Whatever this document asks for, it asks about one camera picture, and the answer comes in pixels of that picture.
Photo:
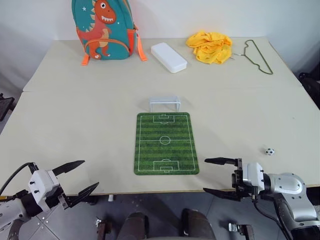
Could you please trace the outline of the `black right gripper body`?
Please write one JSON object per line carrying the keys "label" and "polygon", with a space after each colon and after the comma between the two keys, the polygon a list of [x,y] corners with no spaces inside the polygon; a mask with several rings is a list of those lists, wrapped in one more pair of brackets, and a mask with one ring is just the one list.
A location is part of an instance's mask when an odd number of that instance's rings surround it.
{"label": "black right gripper body", "polygon": [[256,202],[259,195],[259,164],[257,162],[243,164],[241,158],[236,159],[238,166],[231,175],[232,187],[235,188],[240,200],[251,197],[252,201]]}

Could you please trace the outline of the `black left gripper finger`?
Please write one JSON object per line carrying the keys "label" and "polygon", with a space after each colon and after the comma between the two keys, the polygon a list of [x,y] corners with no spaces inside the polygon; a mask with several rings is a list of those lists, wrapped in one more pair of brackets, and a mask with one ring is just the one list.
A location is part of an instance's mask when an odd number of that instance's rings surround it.
{"label": "black left gripper finger", "polygon": [[52,172],[54,173],[55,176],[58,176],[62,173],[68,173],[74,170],[75,168],[77,168],[78,166],[80,166],[81,164],[83,164],[84,162],[85,162],[84,160],[76,160],[76,161],[68,162],[54,168]]}
{"label": "black left gripper finger", "polygon": [[79,203],[87,203],[89,205],[95,205],[98,202],[98,197],[91,195],[91,193],[97,188],[99,182],[96,182],[87,188],[83,189],[76,196],[67,196],[66,203],[69,208],[76,206]]}

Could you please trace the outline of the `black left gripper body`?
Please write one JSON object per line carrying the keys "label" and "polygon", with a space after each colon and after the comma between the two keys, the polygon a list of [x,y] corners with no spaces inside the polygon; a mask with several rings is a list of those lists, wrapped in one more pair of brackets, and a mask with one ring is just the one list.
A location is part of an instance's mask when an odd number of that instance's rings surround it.
{"label": "black left gripper body", "polygon": [[65,195],[64,190],[57,178],[58,175],[68,173],[69,171],[70,169],[53,169],[47,171],[52,185],[51,190],[46,194],[46,204],[50,210],[59,204],[63,209],[70,207],[70,200]]}

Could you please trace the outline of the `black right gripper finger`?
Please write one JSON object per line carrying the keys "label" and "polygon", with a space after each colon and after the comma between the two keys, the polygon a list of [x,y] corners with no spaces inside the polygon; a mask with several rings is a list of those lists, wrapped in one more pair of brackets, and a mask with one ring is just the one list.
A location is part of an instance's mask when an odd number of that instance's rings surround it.
{"label": "black right gripper finger", "polygon": [[241,201],[241,198],[237,195],[236,191],[223,191],[223,190],[216,190],[216,189],[210,189],[210,188],[203,188],[203,190],[206,193],[209,193],[221,199],[227,199],[227,200],[237,201],[237,202]]}
{"label": "black right gripper finger", "polygon": [[204,160],[205,163],[216,164],[216,165],[233,165],[238,166],[238,160],[235,158],[227,158],[227,157],[215,157],[215,158],[206,158]]}

